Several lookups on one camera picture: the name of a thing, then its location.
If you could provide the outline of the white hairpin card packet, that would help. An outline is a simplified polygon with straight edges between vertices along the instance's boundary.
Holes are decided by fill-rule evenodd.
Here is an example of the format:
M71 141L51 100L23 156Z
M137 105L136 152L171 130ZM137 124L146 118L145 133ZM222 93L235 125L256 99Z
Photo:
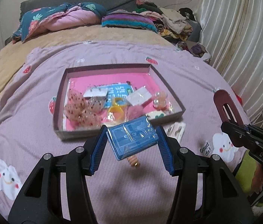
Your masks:
M184 122L175 122L167 130L167 135L171 138L175 138L179 143L185 132L186 124Z

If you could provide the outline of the small white packet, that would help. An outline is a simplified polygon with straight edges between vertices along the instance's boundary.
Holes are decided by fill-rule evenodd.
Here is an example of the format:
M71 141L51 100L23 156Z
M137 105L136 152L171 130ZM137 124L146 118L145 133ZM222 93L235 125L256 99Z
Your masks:
M154 111L151 111L151 112L148 112L146 113L146 117L149 119L149 120L153 120L153 119L158 119L158 118L162 118L162 117L165 117L165 116L169 116L173 114L171 111L169 110L154 110Z

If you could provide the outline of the teal pink strawberry quilt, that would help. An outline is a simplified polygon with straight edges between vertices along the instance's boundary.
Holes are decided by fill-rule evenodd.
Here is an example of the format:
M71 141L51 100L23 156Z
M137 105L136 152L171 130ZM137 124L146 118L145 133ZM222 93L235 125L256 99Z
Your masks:
M17 31L12 35L12 42L24 43L46 32L97 25L106 14L105 7L93 2L63 3L55 7L33 9L22 16Z

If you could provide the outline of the pink dotted mesh scrunchie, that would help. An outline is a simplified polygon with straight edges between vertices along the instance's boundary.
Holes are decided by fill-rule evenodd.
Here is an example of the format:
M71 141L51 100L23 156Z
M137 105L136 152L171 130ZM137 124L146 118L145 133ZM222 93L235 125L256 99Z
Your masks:
M75 127L101 127L105 98L91 97L87 100L81 92L72 89L69 89L67 98L64 115Z

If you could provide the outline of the dark shallow tray box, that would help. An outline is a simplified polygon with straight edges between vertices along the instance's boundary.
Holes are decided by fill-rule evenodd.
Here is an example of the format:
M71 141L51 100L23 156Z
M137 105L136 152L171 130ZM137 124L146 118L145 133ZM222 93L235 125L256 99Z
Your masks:
M67 68L53 114L61 140L95 136L105 124L129 120L127 111L140 105L152 125L180 121L185 107L151 64L109 64Z

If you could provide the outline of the white earring card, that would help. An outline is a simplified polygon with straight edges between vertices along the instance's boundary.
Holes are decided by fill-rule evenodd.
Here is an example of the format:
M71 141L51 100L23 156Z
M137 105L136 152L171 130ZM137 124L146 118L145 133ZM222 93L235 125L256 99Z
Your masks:
M126 97L127 102L131 106L142 105L148 102L152 97L152 94L147 90L145 86L142 86L138 90L134 91Z

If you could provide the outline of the clear plastic jewelry bag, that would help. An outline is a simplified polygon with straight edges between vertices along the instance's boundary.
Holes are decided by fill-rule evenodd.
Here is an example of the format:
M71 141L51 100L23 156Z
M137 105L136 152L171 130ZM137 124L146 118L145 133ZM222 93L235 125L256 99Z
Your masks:
M93 86L84 92L83 97L87 99L93 97L105 98L108 92L109 90L105 86Z

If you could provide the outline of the blue plastic card box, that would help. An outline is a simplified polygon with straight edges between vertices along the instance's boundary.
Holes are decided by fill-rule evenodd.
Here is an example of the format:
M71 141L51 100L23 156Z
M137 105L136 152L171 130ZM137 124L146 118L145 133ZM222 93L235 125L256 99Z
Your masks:
M107 136L118 161L144 151L159 139L146 116L108 128Z

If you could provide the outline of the green right sleeve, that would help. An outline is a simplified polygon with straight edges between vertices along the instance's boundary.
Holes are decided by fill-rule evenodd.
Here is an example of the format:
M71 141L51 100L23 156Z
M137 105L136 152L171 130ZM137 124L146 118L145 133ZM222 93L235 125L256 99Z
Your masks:
M246 151L243 160L234 171L244 195L250 204L252 211L259 217L263 213L263 169L262 166Z

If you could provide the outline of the purple striped pillow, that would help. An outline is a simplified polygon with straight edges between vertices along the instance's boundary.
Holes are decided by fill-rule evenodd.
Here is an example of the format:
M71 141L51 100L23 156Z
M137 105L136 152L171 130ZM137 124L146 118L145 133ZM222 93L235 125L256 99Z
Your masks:
M102 18L102 27L145 29L158 33L151 19L138 13L116 10Z

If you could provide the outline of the white striped curtain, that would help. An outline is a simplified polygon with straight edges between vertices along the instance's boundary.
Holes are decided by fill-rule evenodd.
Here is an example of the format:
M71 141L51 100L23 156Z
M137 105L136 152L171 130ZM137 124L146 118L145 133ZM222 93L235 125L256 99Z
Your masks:
M263 0L199 0L195 13L211 66L255 121L263 111Z

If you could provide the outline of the peach bear hair clips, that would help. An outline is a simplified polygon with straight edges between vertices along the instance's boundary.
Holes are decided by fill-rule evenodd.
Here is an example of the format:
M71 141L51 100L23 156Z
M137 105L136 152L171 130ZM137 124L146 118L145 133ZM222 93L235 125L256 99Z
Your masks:
M165 109L168 105L168 94L165 91L157 91L154 94L153 107L157 110Z

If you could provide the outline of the pile of clothes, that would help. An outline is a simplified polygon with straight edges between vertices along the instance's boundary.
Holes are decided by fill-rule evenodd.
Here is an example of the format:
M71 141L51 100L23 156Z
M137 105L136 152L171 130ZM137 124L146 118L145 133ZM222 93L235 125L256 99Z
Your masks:
M136 5L138 8L135 12L152 20L158 34L178 51L188 51L194 57L210 63L210 53L199 43L201 25L190 8L178 11L161 8L148 0L136 0Z

